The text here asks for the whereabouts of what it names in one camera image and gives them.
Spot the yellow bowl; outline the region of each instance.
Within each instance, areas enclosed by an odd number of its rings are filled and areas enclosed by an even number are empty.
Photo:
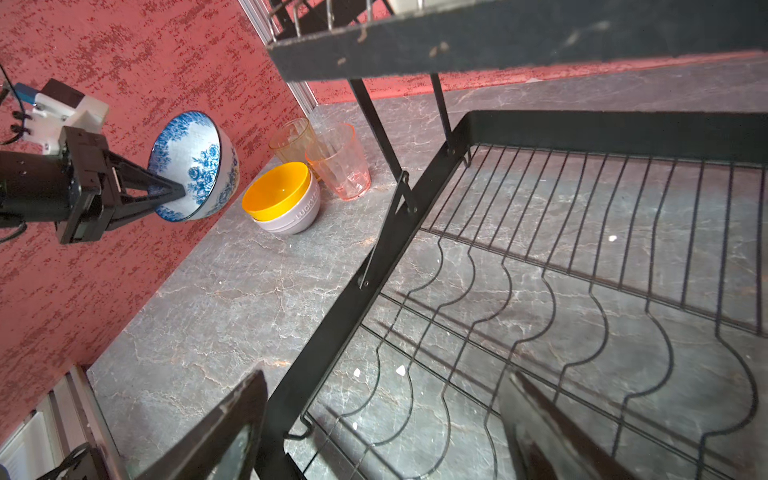
[[[301,200],[312,174],[301,162],[275,167],[253,182],[243,195],[243,210],[259,222],[275,220]]]

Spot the drinking glass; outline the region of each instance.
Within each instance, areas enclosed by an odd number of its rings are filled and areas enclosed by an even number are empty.
[[[342,200],[354,200],[371,187],[366,156],[350,124],[337,124],[316,135],[306,160]]]
[[[272,150],[284,164],[299,161],[308,165],[304,152],[306,152],[306,148],[314,143],[315,140],[315,131],[312,128],[310,121],[306,118],[297,118],[296,120],[291,120],[283,125],[272,136],[272,139],[270,140],[270,150]],[[312,169],[312,166],[308,166],[315,178],[317,178],[318,175]]]

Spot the blue and white bowl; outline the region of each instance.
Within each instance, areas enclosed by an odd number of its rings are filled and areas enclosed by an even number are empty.
[[[240,182],[240,165],[232,142],[208,115],[199,111],[184,112],[170,121],[154,142],[147,169],[184,185],[183,198],[155,210],[169,222],[215,214],[227,204]]]

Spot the red wall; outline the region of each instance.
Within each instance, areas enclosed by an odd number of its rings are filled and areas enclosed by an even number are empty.
[[[53,77],[107,102],[110,148],[143,166],[165,123],[199,109],[237,146],[242,190],[270,159],[270,134],[301,115],[237,0],[3,2],[0,31],[13,81]],[[218,217],[152,215],[76,246],[31,225],[0,245],[0,441],[73,363],[104,351]]]
[[[745,51],[716,55],[686,55],[678,58],[644,58],[641,60],[612,61],[595,64],[470,71],[440,74],[440,81],[445,91],[464,90],[466,88],[490,87],[492,85],[525,83],[531,80],[554,80],[556,78],[582,77],[585,75],[643,70],[645,68],[669,67],[671,65],[722,61],[730,58],[745,58],[762,54],[759,51]],[[432,93],[432,82],[429,80],[428,75],[368,78],[366,79],[366,86],[373,99]],[[349,89],[349,84],[346,80],[312,81],[310,82],[310,87],[320,104],[355,101],[355,96]]]

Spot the dish rack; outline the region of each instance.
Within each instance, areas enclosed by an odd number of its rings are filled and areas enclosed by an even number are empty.
[[[768,115],[472,111],[451,127],[436,73],[764,49],[756,3],[383,1],[372,20],[370,0],[271,2],[281,75],[349,79],[397,185],[267,403],[261,478],[514,478],[512,370],[638,478],[768,471]],[[362,82],[394,74],[430,74],[445,130],[413,186]]]

